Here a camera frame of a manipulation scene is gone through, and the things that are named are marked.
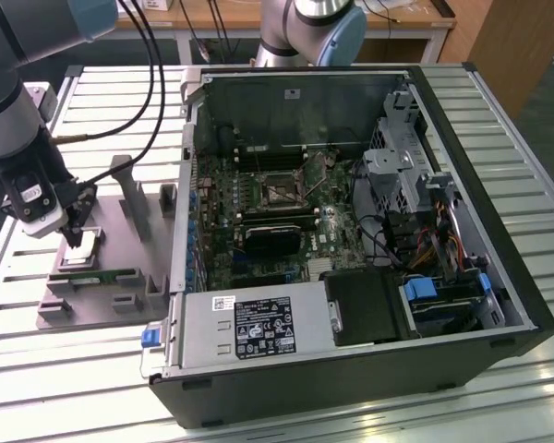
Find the table leg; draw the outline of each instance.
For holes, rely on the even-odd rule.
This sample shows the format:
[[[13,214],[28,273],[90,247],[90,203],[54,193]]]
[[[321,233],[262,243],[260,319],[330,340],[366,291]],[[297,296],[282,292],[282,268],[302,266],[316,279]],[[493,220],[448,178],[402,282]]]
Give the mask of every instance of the table leg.
[[[191,36],[188,32],[178,30],[175,33],[176,46],[178,48],[178,60],[182,66],[193,65],[191,53]]]
[[[448,30],[433,30],[432,35],[427,42],[425,52],[423,52],[423,58],[421,63],[433,64],[437,63],[440,58],[441,49],[445,43]]]

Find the slotted metal surface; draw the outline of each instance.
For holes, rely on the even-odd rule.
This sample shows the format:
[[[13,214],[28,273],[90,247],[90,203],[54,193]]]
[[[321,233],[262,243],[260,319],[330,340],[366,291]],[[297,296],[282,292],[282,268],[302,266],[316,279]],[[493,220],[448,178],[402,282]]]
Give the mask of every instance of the slotted metal surface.
[[[172,97],[168,113],[178,117],[166,120],[152,153],[134,170],[147,192],[157,192],[160,183],[178,176],[180,71],[167,68]],[[426,67],[425,73],[554,314],[551,183],[512,128],[500,123],[495,104],[465,70],[436,66]],[[145,67],[85,68],[80,78],[70,78],[65,85],[69,93],[62,96],[65,104],[55,133],[118,125],[138,109],[147,81]],[[114,138],[65,145],[66,162],[82,178],[103,171],[114,152],[139,151],[155,115],[155,110],[148,112],[138,125]],[[100,193],[120,189],[105,181]],[[58,244],[53,235],[30,239],[11,221],[1,233],[0,441],[554,440],[554,337],[524,357],[498,363],[460,389],[229,429],[185,431],[140,376],[141,326],[51,334],[35,328],[43,277]]]

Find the green circuit board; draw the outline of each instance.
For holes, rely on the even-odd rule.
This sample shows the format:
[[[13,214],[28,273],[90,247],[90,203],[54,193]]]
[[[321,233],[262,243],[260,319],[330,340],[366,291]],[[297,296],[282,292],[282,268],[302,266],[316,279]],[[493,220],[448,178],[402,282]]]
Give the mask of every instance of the green circuit board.
[[[335,162],[327,149],[311,150],[298,177],[296,171],[243,173],[227,159],[202,158],[200,223],[208,290],[231,289],[246,279],[262,277],[269,281],[271,276],[284,274],[286,282],[310,281],[307,263],[314,258],[329,258],[334,269],[365,266],[365,250],[348,204],[351,165],[351,161]],[[300,194],[295,194],[294,186]],[[237,222],[238,214],[262,210],[271,204],[311,208],[313,221],[318,220],[315,230],[301,233],[296,254],[247,258],[239,248],[238,233],[242,234],[242,228]]]

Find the gray robotic arm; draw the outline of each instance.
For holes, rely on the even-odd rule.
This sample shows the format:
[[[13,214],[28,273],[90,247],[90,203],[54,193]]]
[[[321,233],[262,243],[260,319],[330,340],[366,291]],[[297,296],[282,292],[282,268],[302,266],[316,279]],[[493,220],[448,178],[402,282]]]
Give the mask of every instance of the gray robotic arm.
[[[96,185],[80,186],[67,171],[15,69],[91,42],[116,19],[115,0],[0,0],[2,209],[31,236],[59,230],[79,245]],[[261,23],[257,66],[349,65],[366,29],[353,0],[263,0]]]
[[[263,0],[256,66],[351,65],[367,20],[354,0]]]
[[[67,171],[16,68],[112,30],[115,0],[0,0],[0,180],[3,210],[29,235],[62,230],[79,243],[84,208],[96,186],[82,191]]]

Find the power supply label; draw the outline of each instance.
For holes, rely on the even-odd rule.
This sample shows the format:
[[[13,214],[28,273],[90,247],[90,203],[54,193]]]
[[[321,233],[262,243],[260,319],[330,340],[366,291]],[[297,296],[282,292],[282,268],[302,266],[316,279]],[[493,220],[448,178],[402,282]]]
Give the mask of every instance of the power supply label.
[[[236,356],[240,360],[295,352],[289,297],[237,302],[234,316]]]

